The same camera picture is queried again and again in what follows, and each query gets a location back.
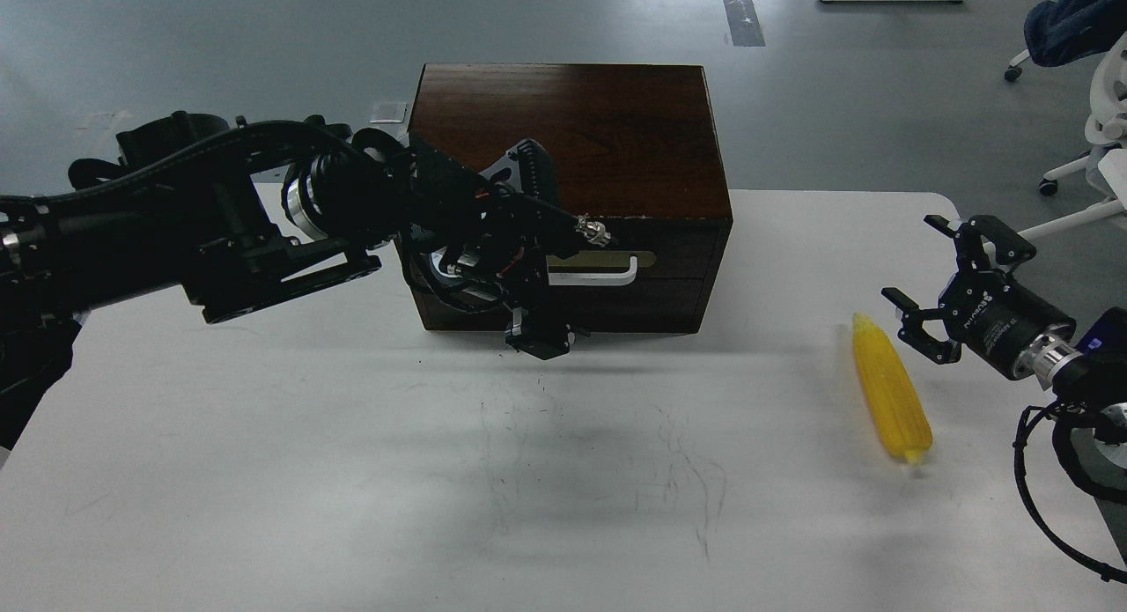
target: black cable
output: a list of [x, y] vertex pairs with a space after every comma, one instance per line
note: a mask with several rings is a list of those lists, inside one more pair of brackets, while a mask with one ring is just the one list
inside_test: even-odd
[[[283, 138], [292, 139], [292, 142], [286, 143]], [[144, 187], [145, 184], [157, 178], [157, 176], [166, 175], [168, 171], [177, 170], [180, 167], [188, 166], [188, 163], [206, 161], [208, 156], [221, 153], [221, 151], [225, 151], [231, 147], [241, 147], [241, 151], [246, 154], [245, 162], [252, 163], [265, 148], [257, 148], [257, 151], [255, 151], [251, 147], [261, 143], [261, 145], [276, 148], [279, 140], [283, 140], [283, 143], [286, 143], [289, 147], [307, 147], [313, 150], [305, 153], [307, 156], [314, 154], [314, 150], [318, 150], [318, 148], [330, 148], [334, 151], [341, 151], [349, 159], [354, 159], [354, 161], [364, 166], [379, 166], [378, 161], [360, 153], [355, 148], [349, 147], [345, 140], [321, 131], [319, 127], [310, 126], [309, 123], [261, 122], [225, 131], [218, 135], [210, 135], [210, 138], [198, 140], [198, 142], [183, 148], [180, 151], [175, 151], [175, 153], [166, 156], [160, 161], [141, 167], [140, 170], [130, 171], [130, 174], [122, 175], [117, 179], [98, 184], [96, 187], [89, 187], [89, 189], [73, 192], [73, 194], [48, 195], [48, 197], [36, 199], [21, 197], [20, 195], [5, 195], [2, 198], [5, 202], [11, 203], [41, 202], [52, 206], [65, 205], [65, 203], [76, 202], [76, 199], [83, 199], [86, 202], [86, 199], [116, 195], [118, 192], [139, 189], [139, 187]], [[291, 156], [291, 159], [296, 158], [296, 154]]]
[[[1018, 433], [1013, 441], [1013, 478], [1018, 484], [1018, 495], [1021, 496], [1021, 503], [1026, 506], [1026, 511], [1029, 512], [1029, 516], [1037, 524], [1037, 527], [1045, 533], [1045, 536], [1056, 546], [1061, 552], [1064, 552], [1075, 562], [1082, 565], [1083, 567], [1098, 574], [1104, 582], [1118, 582], [1121, 584], [1127, 584], [1127, 571], [1115, 568], [1113, 566], [1107, 565], [1102, 561], [1098, 561], [1083, 552], [1080, 552], [1075, 548], [1068, 546], [1064, 540], [1056, 535], [1049, 525], [1045, 522], [1040, 512], [1037, 511], [1037, 506], [1033, 504], [1033, 498], [1029, 493], [1029, 485], [1026, 482], [1026, 445], [1029, 444], [1029, 436], [1032, 434], [1033, 429], [1040, 423], [1047, 418], [1047, 416], [1058, 416], [1057, 413], [1059, 408], [1063, 408], [1064, 403], [1062, 400], [1055, 400], [1048, 407], [1033, 407], [1029, 406], [1021, 413], [1021, 418], [1018, 420]], [[1031, 420], [1029, 415], [1037, 411]]]

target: drawer handle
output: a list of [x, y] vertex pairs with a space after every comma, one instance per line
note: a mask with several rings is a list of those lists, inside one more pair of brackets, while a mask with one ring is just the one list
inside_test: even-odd
[[549, 272], [549, 286], [625, 286], [638, 277], [638, 256], [624, 272]]

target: dark wooden box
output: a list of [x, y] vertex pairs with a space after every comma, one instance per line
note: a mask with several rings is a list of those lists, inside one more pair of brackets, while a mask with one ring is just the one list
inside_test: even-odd
[[[521, 139], [554, 159], [560, 201], [656, 261], [620, 287], [556, 287], [580, 328], [696, 332], [731, 230], [701, 66], [428, 63], [410, 131], [483, 170]], [[415, 295], [428, 330], [503, 330]]]

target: yellow corn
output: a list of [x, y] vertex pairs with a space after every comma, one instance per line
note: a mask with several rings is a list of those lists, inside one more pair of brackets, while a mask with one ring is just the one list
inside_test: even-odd
[[885, 450], [919, 464], [931, 449], [931, 426], [908, 372], [888, 336], [863, 313], [853, 313], [853, 357], [864, 398]]

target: table surface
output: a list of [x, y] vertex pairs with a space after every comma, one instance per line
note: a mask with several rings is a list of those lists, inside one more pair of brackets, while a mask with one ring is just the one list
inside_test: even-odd
[[[902, 348], [935, 446], [880, 449], [852, 363], [879, 290], [933, 300], [938, 195], [733, 192], [695, 336], [539, 362], [427, 334], [380, 274], [205, 327], [178, 290], [97, 311], [0, 470], [6, 610], [1121, 610], [1013, 487], [1044, 400]], [[267, 199], [268, 205], [275, 203]], [[1116, 557], [1041, 434], [1042, 513]]]

